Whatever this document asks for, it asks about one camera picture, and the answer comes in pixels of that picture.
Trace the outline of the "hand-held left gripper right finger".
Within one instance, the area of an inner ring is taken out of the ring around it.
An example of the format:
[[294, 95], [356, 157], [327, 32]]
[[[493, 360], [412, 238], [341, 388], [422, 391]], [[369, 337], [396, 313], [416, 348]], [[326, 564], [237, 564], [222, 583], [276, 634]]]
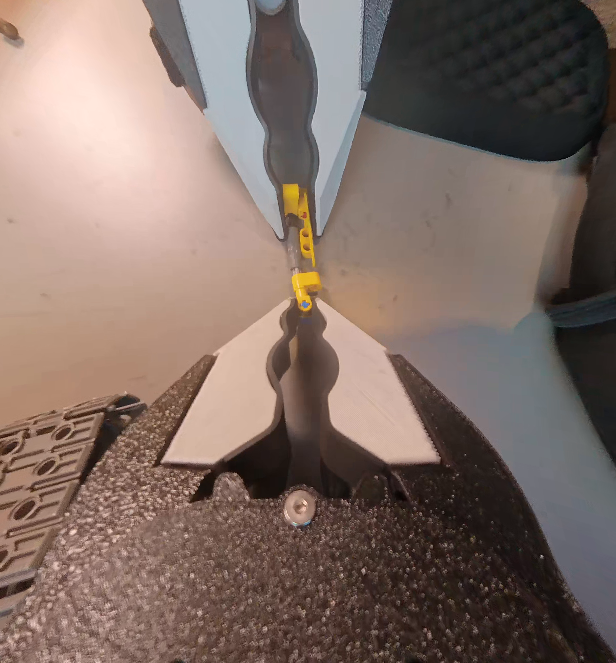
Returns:
[[326, 467], [440, 464], [387, 349], [323, 300], [314, 303], [308, 331]]

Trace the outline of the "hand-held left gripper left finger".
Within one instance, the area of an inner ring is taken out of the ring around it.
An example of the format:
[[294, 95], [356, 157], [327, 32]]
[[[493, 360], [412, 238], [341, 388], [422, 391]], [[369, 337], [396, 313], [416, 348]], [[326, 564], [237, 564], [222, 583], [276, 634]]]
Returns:
[[292, 301], [282, 300], [221, 346], [161, 464], [210, 469], [269, 435], [283, 413], [291, 340]]

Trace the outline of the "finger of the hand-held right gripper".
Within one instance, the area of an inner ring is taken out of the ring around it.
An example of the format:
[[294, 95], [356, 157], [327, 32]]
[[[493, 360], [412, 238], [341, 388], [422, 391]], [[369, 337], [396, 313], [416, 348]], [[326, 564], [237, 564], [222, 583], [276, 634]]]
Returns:
[[285, 230], [264, 163], [265, 129], [248, 84], [253, 35], [249, 1], [180, 1], [204, 95], [204, 114], [278, 239]]
[[319, 154], [314, 203], [316, 232], [321, 236], [366, 97], [361, 87], [363, 1], [307, 1], [306, 37], [317, 81], [312, 133]]

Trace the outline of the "yellow tracked toy robot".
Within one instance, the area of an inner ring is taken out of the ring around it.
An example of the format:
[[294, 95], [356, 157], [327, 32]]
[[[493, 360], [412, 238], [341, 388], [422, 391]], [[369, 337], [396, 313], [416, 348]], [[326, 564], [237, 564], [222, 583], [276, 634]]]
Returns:
[[123, 393], [0, 429], [0, 628], [29, 594], [90, 471], [146, 403]]

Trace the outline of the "yellow beam assembly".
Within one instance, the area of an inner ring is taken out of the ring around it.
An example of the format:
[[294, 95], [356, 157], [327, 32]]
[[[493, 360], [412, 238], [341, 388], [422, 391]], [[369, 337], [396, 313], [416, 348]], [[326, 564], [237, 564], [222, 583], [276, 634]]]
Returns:
[[298, 184], [282, 186], [284, 224], [291, 250], [301, 253], [312, 267], [316, 266], [314, 239], [307, 190]]

